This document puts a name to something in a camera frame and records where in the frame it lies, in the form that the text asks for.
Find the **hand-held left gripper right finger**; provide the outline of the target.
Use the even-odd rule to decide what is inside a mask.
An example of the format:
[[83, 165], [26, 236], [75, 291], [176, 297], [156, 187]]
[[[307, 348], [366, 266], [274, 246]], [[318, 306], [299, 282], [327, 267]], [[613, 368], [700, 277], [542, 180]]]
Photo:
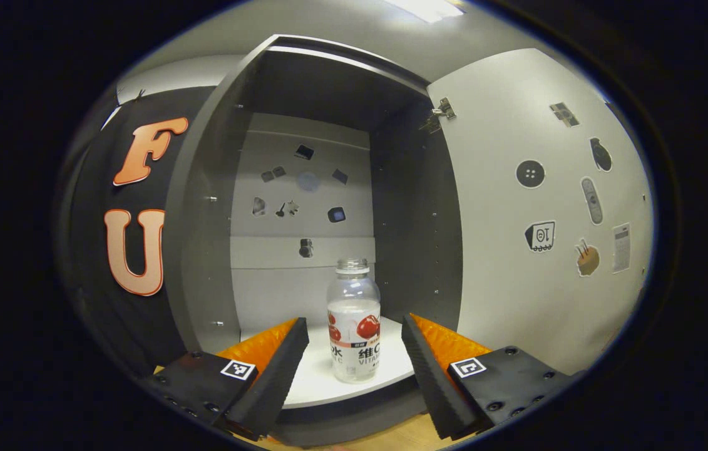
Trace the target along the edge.
[[557, 371], [519, 346], [491, 350], [412, 313], [403, 317], [402, 341], [442, 439], [459, 440], [510, 422], [582, 377]]

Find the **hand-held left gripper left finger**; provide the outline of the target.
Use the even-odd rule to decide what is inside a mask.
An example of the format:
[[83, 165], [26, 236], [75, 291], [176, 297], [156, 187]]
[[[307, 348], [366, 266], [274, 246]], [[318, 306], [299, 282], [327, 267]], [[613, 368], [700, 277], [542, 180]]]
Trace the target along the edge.
[[196, 422], [256, 442], [275, 425], [309, 342], [297, 317], [217, 354], [188, 352], [141, 384]]

